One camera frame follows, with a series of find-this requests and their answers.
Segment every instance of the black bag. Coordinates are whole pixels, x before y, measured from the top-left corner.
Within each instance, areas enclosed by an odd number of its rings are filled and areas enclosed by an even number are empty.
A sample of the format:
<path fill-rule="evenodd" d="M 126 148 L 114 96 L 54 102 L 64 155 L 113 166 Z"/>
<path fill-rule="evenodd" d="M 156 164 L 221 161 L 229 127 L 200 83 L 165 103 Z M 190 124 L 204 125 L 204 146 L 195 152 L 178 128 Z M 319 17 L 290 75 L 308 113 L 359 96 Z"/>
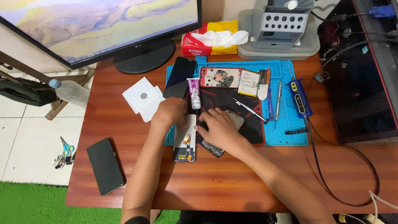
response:
<path fill-rule="evenodd" d="M 19 83 L 0 77 L 0 95 L 33 106 L 43 106 L 58 100 L 50 86 L 23 78 L 15 78 Z"/>

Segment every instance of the white tile floor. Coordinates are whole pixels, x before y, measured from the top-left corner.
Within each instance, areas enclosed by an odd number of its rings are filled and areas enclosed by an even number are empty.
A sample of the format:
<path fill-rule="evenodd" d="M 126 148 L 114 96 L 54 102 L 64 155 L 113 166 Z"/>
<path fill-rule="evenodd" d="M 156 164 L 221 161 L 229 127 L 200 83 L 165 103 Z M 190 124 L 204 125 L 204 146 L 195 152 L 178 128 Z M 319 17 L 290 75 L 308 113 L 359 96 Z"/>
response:
<path fill-rule="evenodd" d="M 12 76 L 35 80 L 24 73 Z M 92 79 L 85 87 L 90 89 L 91 83 Z M 63 150 L 60 136 L 78 150 L 85 110 L 69 103 L 49 121 L 44 116 L 50 108 L 50 105 L 36 107 L 0 96 L 0 181 L 68 185 L 73 165 L 55 169 L 54 158 Z"/>

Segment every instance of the black shirt sleeve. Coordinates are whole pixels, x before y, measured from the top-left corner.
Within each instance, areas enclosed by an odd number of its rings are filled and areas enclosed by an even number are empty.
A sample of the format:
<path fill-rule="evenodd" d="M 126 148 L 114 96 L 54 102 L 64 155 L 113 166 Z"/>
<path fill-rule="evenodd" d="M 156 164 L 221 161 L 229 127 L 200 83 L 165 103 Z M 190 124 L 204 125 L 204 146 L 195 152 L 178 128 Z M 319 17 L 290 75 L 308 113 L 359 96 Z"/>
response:
<path fill-rule="evenodd" d="M 131 219 L 127 220 L 125 224 L 150 224 L 149 220 L 143 216 L 136 216 L 132 217 Z"/>

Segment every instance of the white cable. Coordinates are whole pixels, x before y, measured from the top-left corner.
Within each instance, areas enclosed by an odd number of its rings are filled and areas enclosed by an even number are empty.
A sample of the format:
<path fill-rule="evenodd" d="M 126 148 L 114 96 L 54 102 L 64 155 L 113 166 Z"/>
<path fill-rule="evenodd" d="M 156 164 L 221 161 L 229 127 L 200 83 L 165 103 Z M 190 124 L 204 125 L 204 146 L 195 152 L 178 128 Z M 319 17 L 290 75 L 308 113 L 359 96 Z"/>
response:
<path fill-rule="evenodd" d="M 392 204 L 390 204 L 390 203 L 384 201 L 383 199 L 379 198 L 379 197 L 378 197 L 377 195 L 375 195 L 371 190 L 369 190 L 369 194 L 371 195 L 373 204 L 375 205 L 375 219 L 373 220 L 373 224 L 376 224 L 376 221 L 377 221 L 377 219 L 378 219 L 378 218 L 377 218 L 377 204 L 376 204 L 375 198 L 376 198 L 377 200 L 383 202 L 384 204 L 390 206 L 391 208 L 398 209 L 397 206 L 392 205 Z"/>
<path fill-rule="evenodd" d="M 349 215 L 349 214 L 342 214 L 342 215 L 345 215 L 345 216 L 350 216 L 351 218 L 354 218 L 354 219 L 356 219 L 356 220 L 358 220 L 358 221 L 362 222 L 363 224 L 366 224 L 364 221 L 362 221 L 362 220 L 360 220 L 359 218 L 357 218 L 357 217 L 354 217 L 354 216 L 352 216 L 352 215 Z"/>

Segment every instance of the monitor stand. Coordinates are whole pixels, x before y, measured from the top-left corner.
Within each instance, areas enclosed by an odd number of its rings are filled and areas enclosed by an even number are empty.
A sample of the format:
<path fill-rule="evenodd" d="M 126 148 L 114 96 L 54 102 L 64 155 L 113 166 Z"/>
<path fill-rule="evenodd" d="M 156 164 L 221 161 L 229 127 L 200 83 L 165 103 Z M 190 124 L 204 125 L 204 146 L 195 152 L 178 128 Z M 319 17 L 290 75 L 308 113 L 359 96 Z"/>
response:
<path fill-rule="evenodd" d="M 166 63 L 173 56 L 175 49 L 174 41 L 164 39 L 135 49 L 131 47 L 129 51 L 122 51 L 120 55 L 113 58 L 113 63 L 117 70 L 124 73 L 144 73 Z"/>

